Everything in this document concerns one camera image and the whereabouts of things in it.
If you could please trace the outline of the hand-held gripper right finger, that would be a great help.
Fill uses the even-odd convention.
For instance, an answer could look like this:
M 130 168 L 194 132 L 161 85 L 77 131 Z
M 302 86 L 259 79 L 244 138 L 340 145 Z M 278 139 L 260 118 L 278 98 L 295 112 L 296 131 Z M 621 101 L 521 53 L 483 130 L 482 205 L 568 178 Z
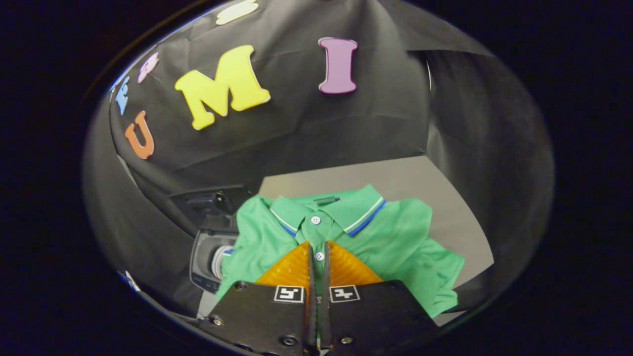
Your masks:
M 324 247 L 319 347 L 330 354 L 399 354 L 439 327 L 400 280 L 383 281 L 348 250 Z

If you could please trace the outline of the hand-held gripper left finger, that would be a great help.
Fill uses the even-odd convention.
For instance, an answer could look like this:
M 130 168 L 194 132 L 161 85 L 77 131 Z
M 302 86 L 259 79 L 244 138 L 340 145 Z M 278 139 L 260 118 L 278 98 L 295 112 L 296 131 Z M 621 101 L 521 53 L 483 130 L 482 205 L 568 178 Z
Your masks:
M 222 342 L 263 356 L 317 354 L 313 250 L 304 242 L 256 282 L 236 281 L 200 322 Z

